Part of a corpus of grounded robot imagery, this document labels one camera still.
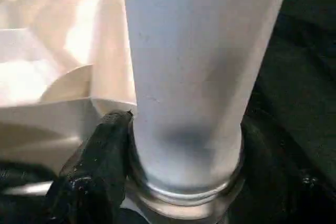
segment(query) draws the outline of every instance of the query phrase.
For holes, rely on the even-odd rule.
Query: metal base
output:
[[[131,140],[131,143],[130,163],[132,171],[128,188],[135,192],[135,197],[146,208],[159,215],[176,220],[209,219],[211,221],[205,223],[217,223],[243,187],[245,180],[241,174],[244,161],[242,151],[235,171],[230,178],[220,185],[197,191],[172,190],[171,188],[158,187],[151,183],[152,181],[146,179],[138,160],[134,139]]]
[[[134,192],[133,197],[131,196],[132,200],[140,205],[149,221],[152,218],[157,221],[158,216],[161,216],[163,219],[165,219],[164,217],[170,218],[170,223],[172,219],[176,223],[181,223],[181,221],[185,223],[184,221],[191,220],[200,220],[202,223],[217,223],[223,218],[224,213],[241,191],[244,181],[244,178],[239,176],[229,191],[219,193],[211,201],[197,206],[179,206],[159,200],[132,180],[128,182],[128,191]]]

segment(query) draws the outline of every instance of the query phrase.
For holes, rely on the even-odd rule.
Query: white cylinder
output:
[[[224,188],[282,0],[125,0],[141,180],[183,197]]]

